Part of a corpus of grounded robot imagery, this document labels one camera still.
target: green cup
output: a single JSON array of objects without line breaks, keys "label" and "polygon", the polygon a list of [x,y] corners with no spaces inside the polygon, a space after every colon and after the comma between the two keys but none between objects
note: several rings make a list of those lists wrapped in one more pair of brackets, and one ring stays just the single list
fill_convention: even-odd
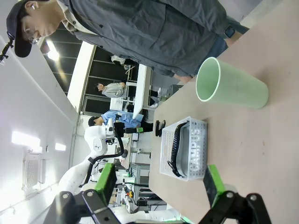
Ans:
[{"label": "green cup", "polygon": [[268,101],[265,83],[230,64],[209,57],[196,78],[196,94],[202,102],[262,108]]}]

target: smartwatch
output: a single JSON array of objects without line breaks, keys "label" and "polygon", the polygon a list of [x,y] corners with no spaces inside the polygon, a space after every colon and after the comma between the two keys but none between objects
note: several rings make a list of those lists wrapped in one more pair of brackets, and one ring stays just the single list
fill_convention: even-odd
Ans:
[{"label": "smartwatch", "polygon": [[232,26],[228,26],[225,30],[224,30],[224,39],[226,38],[231,38],[233,35],[235,34],[235,29]]}]

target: white plastic basket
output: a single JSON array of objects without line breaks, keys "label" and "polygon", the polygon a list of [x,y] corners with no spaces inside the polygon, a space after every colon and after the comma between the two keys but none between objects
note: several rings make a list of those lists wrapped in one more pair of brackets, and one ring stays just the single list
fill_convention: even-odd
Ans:
[{"label": "white plastic basket", "polygon": [[[177,126],[186,121],[190,121],[189,134],[189,154],[188,156],[188,174],[187,177],[177,177],[172,172],[172,169],[167,164],[171,160],[171,151],[173,144],[174,132]],[[160,159],[160,173],[169,175],[180,180],[189,181],[203,178],[206,170],[207,159],[207,123],[201,120],[196,120],[187,117],[177,123],[174,123],[162,130],[161,142],[161,159]]]}]

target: screw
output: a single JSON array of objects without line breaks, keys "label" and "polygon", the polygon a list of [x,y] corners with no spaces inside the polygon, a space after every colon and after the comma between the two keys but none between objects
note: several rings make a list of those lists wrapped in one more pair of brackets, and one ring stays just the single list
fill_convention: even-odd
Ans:
[{"label": "screw", "polygon": [[227,194],[226,194],[226,197],[228,197],[228,198],[232,198],[234,196],[234,194],[232,193],[232,192],[228,192]]},{"label": "screw", "polygon": [[251,199],[252,201],[255,201],[255,200],[256,200],[256,196],[255,196],[255,195],[252,195],[252,196],[250,196],[250,199]]}]

